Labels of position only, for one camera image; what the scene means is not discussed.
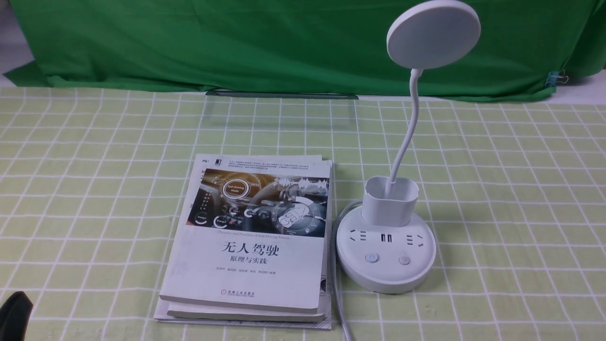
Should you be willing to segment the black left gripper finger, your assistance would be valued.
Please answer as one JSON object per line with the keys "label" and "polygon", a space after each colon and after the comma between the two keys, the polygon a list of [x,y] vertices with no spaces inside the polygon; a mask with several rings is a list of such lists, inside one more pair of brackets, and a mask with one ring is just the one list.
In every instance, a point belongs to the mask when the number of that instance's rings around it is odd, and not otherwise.
{"label": "black left gripper finger", "polygon": [[33,311],[32,300],[23,291],[17,291],[4,302],[0,309],[0,339],[23,341]]}

